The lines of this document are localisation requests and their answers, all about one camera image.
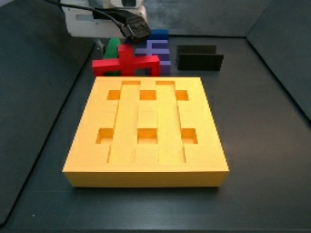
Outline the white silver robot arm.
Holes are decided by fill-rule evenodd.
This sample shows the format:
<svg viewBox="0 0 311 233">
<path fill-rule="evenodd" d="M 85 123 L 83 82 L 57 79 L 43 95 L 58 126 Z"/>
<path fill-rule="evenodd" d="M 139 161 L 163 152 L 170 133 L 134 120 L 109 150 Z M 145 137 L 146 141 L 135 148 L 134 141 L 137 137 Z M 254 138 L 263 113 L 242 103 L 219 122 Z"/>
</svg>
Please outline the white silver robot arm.
<svg viewBox="0 0 311 233">
<path fill-rule="evenodd" d="M 66 5 L 95 8 L 107 13 L 118 23 L 125 24 L 130 14 L 147 19 L 143 0 L 61 0 Z M 114 20 L 106 15 L 73 7 L 62 8 L 70 35 L 81 37 L 119 37 L 122 32 Z"/>
</svg>

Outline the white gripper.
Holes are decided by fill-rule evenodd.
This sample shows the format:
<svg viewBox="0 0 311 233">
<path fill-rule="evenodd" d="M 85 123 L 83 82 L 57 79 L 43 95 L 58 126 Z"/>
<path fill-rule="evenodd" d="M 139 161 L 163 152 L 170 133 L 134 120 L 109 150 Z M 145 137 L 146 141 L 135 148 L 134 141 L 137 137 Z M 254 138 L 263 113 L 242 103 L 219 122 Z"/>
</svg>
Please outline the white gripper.
<svg viewBox="0 0 311 233">
<path fill-rule="evenodd" d="M 105 10 L 126 10 L 147 19 L 143 3 L 73 3 L 73 5 Z M 123 37 L 115 22 L 106 15 L 97 15 L 89 10 L 66 6 L 62 10 L 66 15 L 67 30 L 71 36 L 98 38 Z"/>
</svg>

